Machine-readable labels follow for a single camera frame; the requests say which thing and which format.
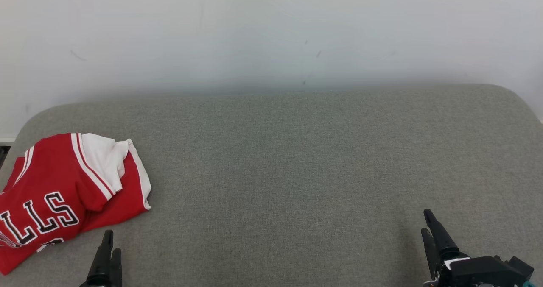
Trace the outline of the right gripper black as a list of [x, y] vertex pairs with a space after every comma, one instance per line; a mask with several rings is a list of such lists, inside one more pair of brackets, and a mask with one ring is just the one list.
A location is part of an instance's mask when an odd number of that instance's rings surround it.
[[423, 210], [426, 225], [421, 229], [432, 281], [425, 287], [524, 287], [524, 261], [498, 256], [456, 258], [460, 250], [432, 210]]

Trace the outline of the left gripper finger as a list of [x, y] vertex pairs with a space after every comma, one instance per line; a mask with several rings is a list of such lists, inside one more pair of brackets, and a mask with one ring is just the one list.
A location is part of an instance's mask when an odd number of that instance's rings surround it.
[[87, 287], [113, 286], [110, 268], [113, 244], [114, 233], [112, 230], [106, 230], [87, 275]]
[[110, 287], [122, 287], [122, 250], [115, 248], [110, 259]]

